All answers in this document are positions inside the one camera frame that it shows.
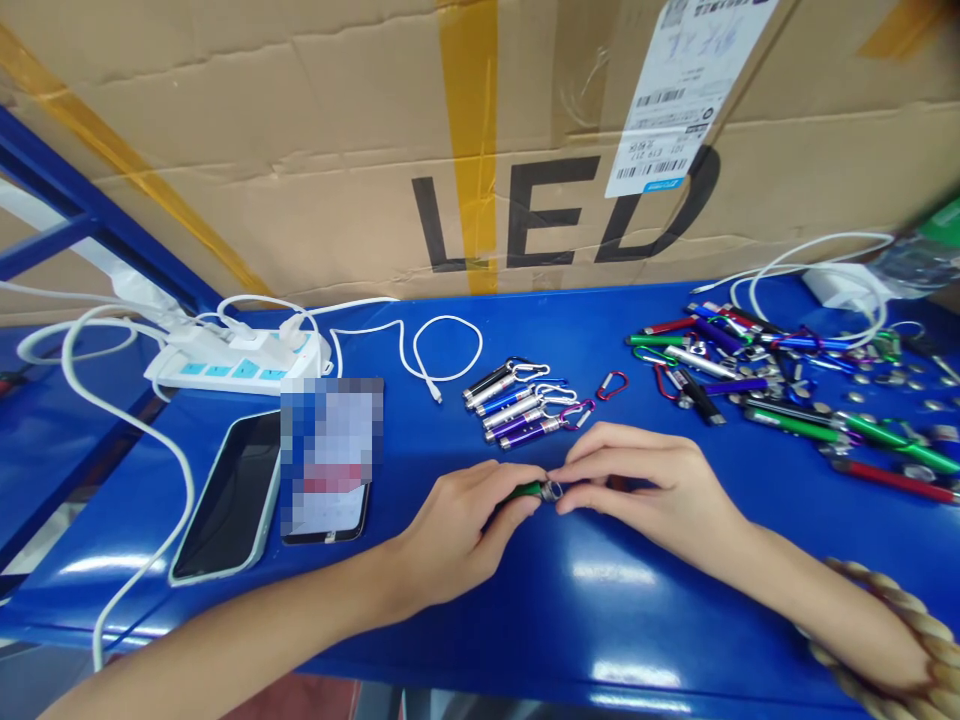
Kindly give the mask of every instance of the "barcode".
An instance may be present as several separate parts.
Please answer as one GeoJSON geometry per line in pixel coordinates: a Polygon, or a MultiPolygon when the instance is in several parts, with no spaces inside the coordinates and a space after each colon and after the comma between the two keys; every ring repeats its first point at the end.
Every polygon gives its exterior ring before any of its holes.
{"type": "Polygon", "coordinates": [[[683,158],[680,160],[664,160],[662,162],[650,163],[649,165],[640,165],[632,168],[621,168],[620,170],[617,170],[617,180],[632,178],[638,175],[643,177],[644,175],[650,175],[651,173],[673,172],[674,170],[682,170],[686,166],[686,158],[683,158]]]}
{"type": "Polygon", "coordinates": [[[679,100],[683,97],[685,90],[686,88],[679,88],[677,90],[665,90],[653,95],[642,95],[641,97],[637,98],[637,107],[646,107],[647,105],[656,105],[657,103],[679,100]]]}
{"type": "Polygon", "coordinates": [[[687,9],[687,0],[670,0],[663,14],[661,30],[676,27],[683,20],[683,11],[687,9]]]}

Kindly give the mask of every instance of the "yellow tape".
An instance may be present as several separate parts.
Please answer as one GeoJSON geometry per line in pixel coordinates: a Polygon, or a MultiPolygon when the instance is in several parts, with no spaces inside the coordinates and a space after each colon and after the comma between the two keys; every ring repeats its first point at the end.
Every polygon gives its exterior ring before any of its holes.
{"type": "Polygon", "coordinates": [[[101,160],[152,198],[213,253],[251,293],[272,295],[226,241],[59,78],[45,68],[12,32],[0,24],[0,67],[25,93],[73,132],[101,160]]]}
{"type": "Polygon", "coordinates": [[[907,60],[957,15],[952,0],[900,0],[857,51],[861,57],[907,60]]]}
{"type": "Polygon", "coordinates": [[[497,0],[436,0],[463,252],[474,295],[497,292],[497,0]]]}

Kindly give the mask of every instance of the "blue table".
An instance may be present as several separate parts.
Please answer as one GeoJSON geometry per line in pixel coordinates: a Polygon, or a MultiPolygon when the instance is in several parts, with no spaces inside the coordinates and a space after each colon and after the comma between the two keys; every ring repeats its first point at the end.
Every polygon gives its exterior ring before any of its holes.
{"type": "MultiPolygon", "coordinates": [[[[484,353],[468,381],[441,386],[445,402],[438,407],[423,383],[401,368],[391,335],[396,329],[346,338],[345,374],[386,381],[385,467],[373,485],[364,535],[337,546],[285,547],[274,522],[257,566],[175,591],[166,582],[171,552],[111,615],[108,628],[122,633],[116,646],[138,647],[215,603],[335,562],[401,531],[438,475],[499,456],[483,443],[479,423],[464,411],[459,395],[505,357],[518,354],[550,363],[585,396],[608,371],[627,372],[630,388],[600,403],[596,419],[692,437],[748,517],[816,556],[856,559],[889,573],[923,598],[934,615],[960,627],[955,602],[960,577],[943,572],[960,551],[960,509],[837,475],[811,443],[747,423],[725,401],[721,407],[729,424],[708,429],[692,412],[659,396],[652,371],[630,356],[623,337],[679,317],[689,287],[426,300],[345,311],[332,320],[321,316],[341,328],[402,318],[412,332],[434,315],[460,315],[483,330],[484,353]]],[[[857,320],[817,308],[793,279],[766,282],[761,297],[775,321],[794,326],[801,318],[829,331],[845,320],[849,329],[859,329],[857,320]]],[[[723,294],[700,298],[722,300],[723,294]]],[[[915,303],[900,316],[907,317],[905,312],[918,313],[936,336],[951,337],[955,318],[945,311],[915,303]]],[[[254,320],[266,327],[279,317],[262,314],[254,320]]],[[[474,348],[473,333],[455,323],[431,327],[420,347],[434,375],[456,372],[474,348]]],[[[931,381],[937,376],[929,373],[931,381]]],[[[908,395],[858,387],[869,403],[851,406],[840,401],[853,389],[842,376],[818,371],[816,377],[822,383],[818,398],[835,408],[907,416],[921,428],[960,419],[956,412],[918,412],[921,398],[947,398],[946,391],[908,395]]],[[[156,427],[182,445],[202,482],[230,423],[277,406],[273,398],[182,391],[156,427]]],[[[505,457],[554,467],[576,437],[561,431],[505,457]]],[[[888,466],[896,461],[879,454],[862,457],[888,466]]],[[[100,609],[163,540],[182,503],[174,459],[144,438],[0,609],[0,636],[86,645],[100,609]]],[[[488,583],[405,623],[341,643],[306,669],[694,717],[863,716],[784,620],[616,521],[586,511],[560,518],[543,508],[517,532],[488,583]]]]}
{"type": "MultiPolygon", "coordinates": [[[[34,330],[0,329],[0,370],[23,366],[16,346],[34,330]]],[[[112,347],[127,336],[120,328],[88,328],[75,346],[76,354],[112,347]]],[[[37,352],[57,347],[62,339],[49,338],[37,352]]],[[[155,352],[155,345],[151,348],[140,338],[118,353],[77,363],[77,376],[108,402],[137,414],[153,397],[143,371],[155,352]]],[[[71,490],[91,479],[105,453],[130,429],[74,393],[59,367],[38,366],[26,377],[26,385],[0,398],[0,569],[71,490]]]]}

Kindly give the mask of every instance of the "hand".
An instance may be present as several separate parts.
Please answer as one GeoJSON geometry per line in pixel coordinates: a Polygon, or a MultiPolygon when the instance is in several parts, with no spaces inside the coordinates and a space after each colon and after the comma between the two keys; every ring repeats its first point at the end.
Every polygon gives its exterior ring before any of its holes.
{"type": "Polygon", "coordinates": [[[569,488],[557,503],[565,515],[588,507],[622,520],[690,564],[719,576],[756,528],[740,513],[692,440],[597,423],[570,449],[551,480],[590,483],[569,488]],[[623,492],[622,478],[656,488],[623,492]]]}
{"type": "Polygon", "coordinates": [[[486,532],[483,527],[518,485],[535,480],[546,480],[541,468],[496,460],[437,480],[410,527],[388,543],[404,615],[453,600],[493,576],[514,530],[540,507],[540,499],[511,500],[486,532]]]}

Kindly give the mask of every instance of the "power strip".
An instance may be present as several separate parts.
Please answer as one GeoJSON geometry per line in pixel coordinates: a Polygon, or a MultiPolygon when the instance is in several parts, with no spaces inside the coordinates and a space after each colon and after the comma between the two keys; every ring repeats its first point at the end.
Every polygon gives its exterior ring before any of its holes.
{"type": "MultiPolygon", "coordinates": [[[[257,333],[278,333],[257,330],[257,333]]],[[[317,377],[316,333],[305,332],[306,340],[295,351],[297,359],[289,370],[261,368],[249,358],[233,365],[213,365],[196,362],[182,350],[168,345],[153,359],[143,376],[159,385],[196,390],[220,390],[225,392],[250,393],[253,395],[280,395],[280,381],[290,378],[317,377]]],[[[330,362],[330,345],[321,336],[319,343],[320,366],[327,375],[333,368],[330,362]]]]}

